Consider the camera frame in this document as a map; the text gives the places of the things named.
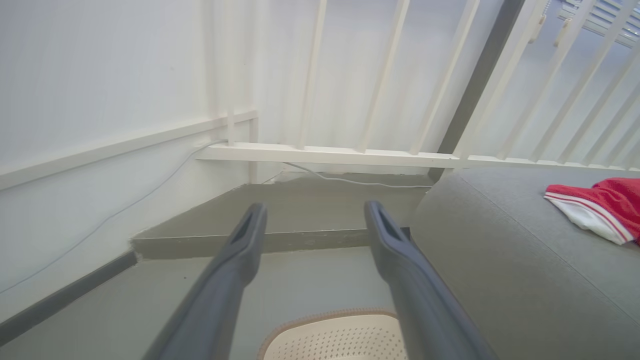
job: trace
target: red and white clothing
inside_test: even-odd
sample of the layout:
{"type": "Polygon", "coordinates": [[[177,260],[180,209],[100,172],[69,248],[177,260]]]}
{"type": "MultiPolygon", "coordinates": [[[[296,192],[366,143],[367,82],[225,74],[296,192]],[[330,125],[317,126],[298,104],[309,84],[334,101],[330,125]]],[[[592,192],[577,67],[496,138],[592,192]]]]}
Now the red and white clothing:
{"type": "Polygon", "coordinates": [[[640,245],[640,179],[612,177],[590,189],[549,185],[545,199],[583,229],[618,245],[640,245]]]}

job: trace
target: white railing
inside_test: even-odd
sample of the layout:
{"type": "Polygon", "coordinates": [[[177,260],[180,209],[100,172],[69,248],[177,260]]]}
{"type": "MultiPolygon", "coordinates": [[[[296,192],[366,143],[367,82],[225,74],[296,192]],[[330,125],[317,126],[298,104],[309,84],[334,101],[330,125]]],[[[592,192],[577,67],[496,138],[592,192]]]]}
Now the white railing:
{"type": "MultiPolygon", "coordinates": [[[[583,0],[580,8],[575,14],[572,21],[562,30],[562,38],[553,57],[547,64],[542,76],[538,82],[532,85],[529,101],[522,109],[522,112],[511,126],[511,131],[505,142],[500,147],[498,153],[494,156],[474,154],[474,144],[479,141],[481,130],[486,130],[490,125],[490,118],[495,111],[496,106],[502,99],[504,92],[512,78],[514,70],[522,57],[523,52],[532,37],[536,37],[535,33],[539,31],[539,23],[542,11],[547,0],[526,0],[515,25],[513,26],[511,35],[506,42],[503,52],[495,66],[491,78],[471,116],[465,131],[458,142],[458,146],[453,154],[438,154],[434,152],[420,152],[424,145],[427,135],[431,131],[435,114],[442,103],[450,80],[454,72],[456,64],[460,60],[460,53],[468,37],[469,30],[476,10],[478,9],[479,0],[468,0],[464,7],[460,22],[455,32],[445,68],[442,69],[436,82],[433,93],[426,101],[427,106],[422,120],[414,134],[414,139],[407,144],[405,151],[391,151],[368,148],[373,129],[379,124],[374,121],[376,112],[380,107],[380,94],[384,91],[396,54],[396,49],[402,33],[405,15],[409,7],[409,0],[398,0],[396,12],[394,15],[390,40],[388,41],[385,53],[383,55],[383,63],[376,74],[376,82],[374,84],[372,98],[367,107],[364,125],[360,134],[359,141],[354,149],[344,147],[318,147],[307,145],[307,134],[312,122],[312,104],[314,102],[314,87],[316,86],[317,66],[319,61],[320,47],[323,37],[323,25],[325,21],[327,0],[319,0],[317,9],[316,23],[314,26],[310,58],[307,69],[306,85],[303,93],[302,115],[300,118],[299,132],[297,140],[290,142],[293,145],[282,145],[273,143],[243,143],[237,142],[235,133],[233,132],[233,105],[228,104],[227,109],[228,120],[230,126],[228,129],[228,144],[214,145],[205,149],[198,158],[201,160],[243,160],[243,161],[290,161],[302,163],[335,163],[335,164],[353,164],[353,165],[390,165],[390,166],[411,166],[411,167],[442,167],[442,168],[467,168],[467,167],[574,167],[574,168],[592,168],[595,170],[610,169],[621,171],[640,171],[637,162],[640,153],[640,143],[635,144],[631,150],[622,154],[622,150],[631,146],[638,131],[640,131],[640,119],[637,119],[633,126],[618,140],[618,143],[604,156],[605,160],[599,164],[593,163],[596,155],[602,155],[603,145],[611,141],[613,133],[619,133],[618,127],[622,118],[629,113],[630,109],[638,102],[640,97],[640,83],[628,95],[627,100],[620,106],[618,112],[613,116],[606,129],[592,144],[591,149],[581,156],[581,161],[568,162],[568,159],[575,158],[577,144],[584,140],[587,130],[593,125],[596,119],[602,118],[602,109],[608,104],[611,94],[625,79],[632,68],[640,63],[640,45],[634,45],[626,62],[618,70],[617,74],[611,79],[610,83],[601,94],[600,98],[594,103],[586,118],[580,122],[575,129],[570,141],[562,150],[560,156],[555,160],[544,160],[541,157],[545,150],[549,147],[554,135],[558,132],[561,124],[564,124],[567,114],[571,112],[578,99],[583,96],[586,86],[593,78],[596,71],[600,68],[603,59],[609,53],[610,48],[618,38],[618,34],[626,24],[627,19],[633,13],[637,3],[635,0],[625,1],[621,6],[618,16],[609,26],[607,33],[597,49],[596,53],[590,59],[586,69],[580,75],[580,78],[573,86],[571,92],[567,95],[564,104],[556,113],[551,124],[546,128],[544,135],[525,158],[511,157],[514,146],[523,138],[525,129],[531,125],[534,114],[544,106],[544,99],[549,93],[552,80],[556,77],[561,65],[571,49],[574,41],[576,41],[582,27],[589,17],[590,11],[596,0],[583,0]],[[621,164],[613,166],[614,160],[621,159],[621,164]]],[[[229,69],[225,71],[228,75],[228,88],[231,89],[233,81],[231,78],[232,57],[227,54],[227,66],[229,69]]]]}

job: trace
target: gray upholstery fabric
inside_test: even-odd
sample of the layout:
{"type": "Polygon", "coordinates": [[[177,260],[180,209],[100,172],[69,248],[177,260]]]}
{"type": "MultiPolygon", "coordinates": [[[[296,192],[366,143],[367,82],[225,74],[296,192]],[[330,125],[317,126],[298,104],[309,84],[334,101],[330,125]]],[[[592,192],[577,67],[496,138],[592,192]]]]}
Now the gray upholstery fabric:
{"type": "Polygon", "coordinates": [[[420,203],[413,239],[501,359],[640,359],[640,248],[578,228],[542,197],[611,176],[460,170],[420,203]]]}

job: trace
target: red cloth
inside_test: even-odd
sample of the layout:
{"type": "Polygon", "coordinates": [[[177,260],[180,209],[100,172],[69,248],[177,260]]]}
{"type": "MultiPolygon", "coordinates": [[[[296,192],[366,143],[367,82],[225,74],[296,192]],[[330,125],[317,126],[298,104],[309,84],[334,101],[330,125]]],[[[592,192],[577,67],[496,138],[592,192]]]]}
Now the red cloth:
{"type": "Polygon", "coordinates": [[[640,179],[612,177],[600,181],[592,188],[576,188],[566,185],[549,185],[547,196],[554,194],[584,199],[581,204],[599,215],[615,218],[640,245],[640,179]]]}

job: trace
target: white cable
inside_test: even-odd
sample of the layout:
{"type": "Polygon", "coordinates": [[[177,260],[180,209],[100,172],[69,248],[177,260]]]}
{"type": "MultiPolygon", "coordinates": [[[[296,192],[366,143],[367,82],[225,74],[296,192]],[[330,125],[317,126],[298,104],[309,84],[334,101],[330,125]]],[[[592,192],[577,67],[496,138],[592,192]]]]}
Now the white cable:
{"type": "MultiPolygon", "coordinates": [[[[186,158],[184,158],[184,160],[182,161],[182,163],[180,163],[180,165],[178,165],[178,167],[175,168],[175,170],[173,170],[171,172],[171,174],[169,174],[169,176],[167,176],[164,180],[162,180],[155,188],[151,189],[151,191],[149,191],[146,195],[140,197],[138,200],[130,203],[129,205],[126,205],[125,207],[123,207],[122,209],[116,211],[115,213],[109,215],[108,217],[106,217],[103,221],[101,221],[96,227],[93,228],[93,230],[91,230],[91,232],[89,232],[84,238],[81,238],[79,241],[77,241],[75,244],[73,244],[73,246],[71,246],[69,249],[67,249],[65,252],[63,252],[62,254],[60,254],[58,257],[56,257],[55,259],[53,259],[52,261],[50,261],[48,264],[46,264],[45,266],[41,267],[40,269],[38,269],[38,271],[34,272],[33,274],[25,277],[24,279],[16,282],[15,284],[2,289],[2,291],[0,291],[0,294],[13,289],[14,287],[22,284],[25,281],[28,281],[29,279],[31,279],[32,277],[38,275],[39,273],[43,272],[44,270],[46,270],[47,268],[49,268],[51,265],[55,264],[56,262],[58,262],[58,260],[64,258],[69,252],[72,252],[76,247],[80,246],[80,244],[84,243],[89,237],[91,237],[91,235],[95,234],[98,230],[100,230],[100,228],[102,226],[104,226],[104,224],[106,224],[107,222],[109,222],[109,220],[111,220],[112,218],[115,218],[116,216],[118,216],[119,214],[123,213],[125,210],[128,210],[129,208],[131,208],[132,206],[136,205],[137,203],[141,202],[142,200],[146,199],[147,197],[149,197],[151,194],[153,194],[154,192],[156,192],[158,189],[160,189],[164,184],[167,183],[167,181],[169,181],[175,174],[177,174],[178,171],[180,171],[180,169],[182,169],[182,167],[187,163],[187,161],[189,161],[189,159],[191,159],[191,157],[193,155],[196,154],[196,152],[209,147],[211,145],[215,145],[217,143],[223,143],[223,142],[227,142],[227,139],[221,139],[221,140],[214,140],[211,142],[206,143],[205,145],[202,145],[200,147],[198,147],[197,149],[195,149],[194,151],[192,151],[186,158]]],[[[322,176],[320,174],[318,174],[317,172],[307,169],[305,167],[301,167],[299,165],[295,165],[292,163],[285,163],[287,165],[290,165],[292,167],[297,167],[300,168],[304,171],[310,172],[311,174],[314,174],[316,176],[322,177],[325,180],[334,180],[334,181],[344,181],[345,183],[351,183],[351,184],[358,184],[358,185],[378,185],[378,186],[386,186],[387,188],[431,188],[431,186],[422,186],[422,185],[413,185],[413,186],[394,186],[394,185],[387,185],[387,184],[380,184],[380,183],[359,183],[358,181],[351,181],[351,180],[347,180],[347,179],[337,179],[335,177],[325,177],[322,176]]]]}
{"type": "Polygon", "coordinates": [[[82,244],[85,240],[87,240],[91,235],[95,234],[96,231],[98,231],[104,224],[106,224],[109,220],[111,220],[112,218],[115,218],[117,215],[121,214],[123,211],[129,209],[130,207],[134,206],[135,204],[141,202],[142,200],[146,199],[147,197],[149,197],[149,195],[153,194],[154,192],[156,192],[158,189],[160,189],[160,187],[162,187],[162,185],[166,184],[167,181],[169,181],[169,179],[171,179],[178,171],[180,171],[180,169],[182,169],[182,167],[184,166],[184,164],[187,163],[187,161],[189,161],[189,159],[191,159],[191,157],[198,151],[211,146],[211,145],[215,145],[217,143],[223,143],[223,142],[227,142],[227,139],[221,139],[221,140],[215,140],[215,141],[211,141],[206,143],[203,146],[200,146],[199,148],[195,149],[194,151],[191,152],[191,154],[189,154],[189,156],[187,156],[186,158],[184,158],[184,161],[182,161],[182,163],[175,168],[175,170],[173,172],[171,172],[171,174],[169,174],[169,176],[167,176],[164,180],[162,180],[161,183],[159,183],[155,188],[153,188],[150,192],[148,192],[146,195],[144,195],[143,197],[139,198],[138,200],[130,203],[129,205],[126,205],[124,208],[118,210],[117,212],[113,213],[112,215],[108,216],[107,218],[105,218],[102,222],[100,222],[98,224],[98,226],[94,227],[93,230],[88,233],[84,238],[80,239],[79,241],[77,241],[75,244],[73,244],[73,246],[71,246],[69,249],[67,249],[65,252],[63,252],[62,254],[60,254],[58,257],[56,257],[53,261],[49,262],[48,264],[46,264],[45,266],[43,266],[42,268],[40,268],[38,271],[34,272],[33,274],[25,277],[24,279],[16,282],[15,284],[9,286],[6,289],[3,289],[2,291],[0,291],[0,294],[13,289],[14,287],[22,284],[23,282],[29,280],[30,278],[38,275],[39,273],[43,272],[45,269],[49,268],[51,265],[55,264],[58,260],[64,258],[69,252],[71,252],[72,250],[74,250],[76,247],[80,246],[80,244],[82,244]]]}
{"type": "Polygon", "coordinates": [[[322,177],[325,180],[334,180],[334,181],[342,181],[345,183],[350,183],[350,184],[358,184],[358,185],[378,185],[378,186],[384,186],[387,188],[404,188],[404,189],[410,189],[410,188],[425,188],[425,189],[430,189],[431,186],[427,186],[427,185],[387,185],[387,184],[381,184],[381,183],[359,183],[358,181],[351,181],[351,180],[347,180],[347,179],[339,179],[337,177],[326,177],[326,176],[322,176],[320,174],[318,174],[317,172],[305,168],[305,167],[301,167],[300,165],[296,165],[296,164],[292,164],[292,163],[285,163],[287,165],[290,165],[292,167],[297,167],[299,169],[302,169],[304,171],[310,172],[311,174],[314,174],[315,176],[318,177],[322,177]]]}

